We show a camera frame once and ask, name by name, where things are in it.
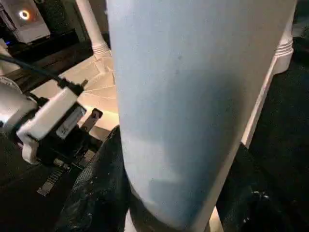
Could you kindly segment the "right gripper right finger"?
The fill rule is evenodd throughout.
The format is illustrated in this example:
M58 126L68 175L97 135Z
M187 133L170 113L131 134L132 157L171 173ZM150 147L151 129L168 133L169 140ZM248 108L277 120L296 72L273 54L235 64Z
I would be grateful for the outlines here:
M307 232L305 221L244 144L216 203L225 232Z

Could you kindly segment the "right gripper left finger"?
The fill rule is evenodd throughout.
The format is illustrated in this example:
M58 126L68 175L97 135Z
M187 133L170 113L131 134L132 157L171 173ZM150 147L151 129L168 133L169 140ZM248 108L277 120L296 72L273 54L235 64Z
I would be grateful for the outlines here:
M122 232L130 187L120 127L115 126L77 177L55 225L56 232Z

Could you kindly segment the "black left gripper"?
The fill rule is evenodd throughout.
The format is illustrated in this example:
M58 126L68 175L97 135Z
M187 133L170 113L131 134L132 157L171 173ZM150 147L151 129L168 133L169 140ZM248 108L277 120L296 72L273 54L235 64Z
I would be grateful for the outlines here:
M39 142L37 161L51 168L52 172L37 192L47 196L63 174L71 170L83 170L102 145L102 141L90 135L91 129L101 119L103 112L94 108L82 126L75 126L65 139L55 133Z

